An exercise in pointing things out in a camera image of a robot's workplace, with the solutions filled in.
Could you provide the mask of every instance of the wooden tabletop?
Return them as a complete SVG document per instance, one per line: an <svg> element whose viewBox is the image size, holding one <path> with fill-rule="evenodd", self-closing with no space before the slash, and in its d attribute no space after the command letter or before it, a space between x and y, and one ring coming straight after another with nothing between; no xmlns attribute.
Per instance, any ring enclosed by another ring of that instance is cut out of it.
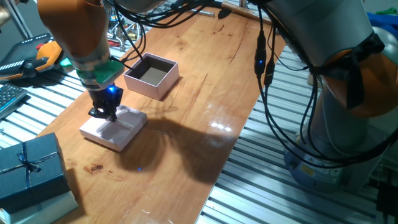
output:
<svg viewBox="0 0 398 224"><path fill-rule="evenodd" d="M163 101L116 80L122 104L149 119L120 153L80 135L87 91L41 132L56 133L79 204L57 223L194 223L259 96L258 33L258 22L234 14L149 31L146 52L178 62L181 77ZM278 55L283 46L278 37Z"/></svg>

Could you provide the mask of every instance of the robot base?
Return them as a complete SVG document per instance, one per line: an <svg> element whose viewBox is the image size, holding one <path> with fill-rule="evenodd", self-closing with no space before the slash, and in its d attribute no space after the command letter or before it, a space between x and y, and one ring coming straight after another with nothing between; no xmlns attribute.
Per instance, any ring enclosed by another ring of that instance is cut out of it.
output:
<svg viewBox="0 0 398 224"><path fill-rule="evenodd" d="M357 156L383 142L386 137L382 131L371 127L368 119L349 114L327 88L324 88L319 97L311 127L313 144L323 155L330 158ZM295 142L308 152L319 155L311 147L307 133L306 126L303 129L306 144L301 141L299 134ZM292 144L289 144L289 148L311 164L325 167L340 165L310 156ZM338 169L326 169L308 165L291 152L285 151L285 164L293 178L310 189L320 192L357 191L367 183L381 157L382 155L367 162Z"/></svg>
<svg viewBox="0 0 398 224"><path fill-rule="evenodd" d="M368 131L368 137L366 138L365 142L363 142L362 146L355 150L356 152L364 152L366 150L369 150L373 148L376 144L384 140L385 135L379 130L369 128ZM314 139L314 137L312 138L314 144L317 146L317 149L319 149L321 152L334 151L330 145L322 144L318 142L318 139ZM304 140L306 140L307 142L306 145L302 143L302 141L300 140L300 136L297 135L296 143L299 146L308 149L314 154L317 154L310 147L308 138L306 136L304 136ZM309 161L312 164L320 166L339 165L334 162L314 158L308 154L303 153L300 149L297 149L291 144L289 144L288 146L301 158L304 158L306 161ZM341 157L341 155L332 156L328 153L326 153L326 155L330 157ZM302 162L299 158L295 157L291 152L285 150L285 164L289 172L292 174L293 178L300 184L312 190L327 193L343 190L350 192L358 191L363 185L368 182L372 171L379 164L381 158L382 156L379 156L375 159L371 159L370 161L353 164L343 168L324 169L308 165Z"/></svg>
<svg viewBox="0 0 398 224"><path fill-rule="evenodd" d="M147 122L147 115L120 105L116 116L118 119L115 122L101 118L90 118L80 127L81 135L115 151L122 151Z"/></svg>

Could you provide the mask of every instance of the ribbon bow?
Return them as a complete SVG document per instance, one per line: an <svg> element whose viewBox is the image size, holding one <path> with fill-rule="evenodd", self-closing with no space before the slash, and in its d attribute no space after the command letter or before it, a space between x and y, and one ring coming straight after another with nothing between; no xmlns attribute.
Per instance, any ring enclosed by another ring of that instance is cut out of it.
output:
<svg viewBox="0 0 398 224"><path fill-rule="evenodd" d="M28 161L27 160L26 143L23 142L22 143L22 153L18 153L17 154L17 157L18 157L19 161L21 162L21 164L18 165L18 166L15 166L15 167L11 167L11 168L8 168L8 169L0 170L0 175L8 173L8 172L13 171L13 170L16 170L16 169L21 168L21 167L25 167L28 174L29 174L29 172L32 172L32 171L40 172L42 170L42 168L40 168L36 164L44 162L47 159L50 159L51 157L54 157L56 154L57 154L57 152L53 152L53 153L51 153L51 154L49 154L47 156L41 157L40 159L38 159L36 161Z"/></svg>

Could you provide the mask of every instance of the metal tool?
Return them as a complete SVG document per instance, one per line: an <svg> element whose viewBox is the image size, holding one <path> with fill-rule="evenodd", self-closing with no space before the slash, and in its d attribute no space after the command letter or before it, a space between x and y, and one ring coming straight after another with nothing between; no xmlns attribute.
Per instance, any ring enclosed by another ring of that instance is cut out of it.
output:
<svg viewBox="0 0 398 224"><path fill-rule="evenodd" d="M196 12L196 9L191 9L190 12ZM215 13L214 12L207 12L207 11L200 11L198 12L199 15L203 15L203 16L210 16L210 17L215 17Z"/></svg>

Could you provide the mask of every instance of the open box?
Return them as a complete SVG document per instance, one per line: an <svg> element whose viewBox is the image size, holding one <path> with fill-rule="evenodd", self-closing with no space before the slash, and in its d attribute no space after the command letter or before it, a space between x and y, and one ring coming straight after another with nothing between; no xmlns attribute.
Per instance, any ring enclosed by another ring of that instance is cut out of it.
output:
<svg viewBox="0 0 398 224"><path fill-rule="evenodd" d="M178 64L166 58L145 53L144 67L138 60L124 74L129 90L160 100L179 78Z"/></svg>

